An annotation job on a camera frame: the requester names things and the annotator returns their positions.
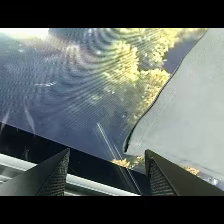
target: gray fabric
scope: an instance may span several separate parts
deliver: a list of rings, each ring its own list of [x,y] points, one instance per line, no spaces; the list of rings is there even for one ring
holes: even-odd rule
[[[224,29],[212,28],[140,120],[127,154],[145,149],[224,179]]]

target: white strip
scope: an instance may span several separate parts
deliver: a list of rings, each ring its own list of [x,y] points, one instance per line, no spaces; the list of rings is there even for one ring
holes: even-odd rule
[[[26,171],[36,166],[36,164],[0,154],[0,166],[6,166],[17,170]],[[139,196],[131,192],[120,190],[70,174],[67,175],[66,183],[113,196]]]

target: gray cloth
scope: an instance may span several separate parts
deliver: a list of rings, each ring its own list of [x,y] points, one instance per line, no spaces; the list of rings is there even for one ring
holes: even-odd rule
[[[224,179],[224,29],[209,29],[190,51],[129,143],[127,154],[151,149]]]

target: bright light spot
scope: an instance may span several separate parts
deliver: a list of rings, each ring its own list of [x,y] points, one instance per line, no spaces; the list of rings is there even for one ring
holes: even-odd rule
[[[49,28],[0,28],[0,33],[4,33],[14,38],[45,38]]]

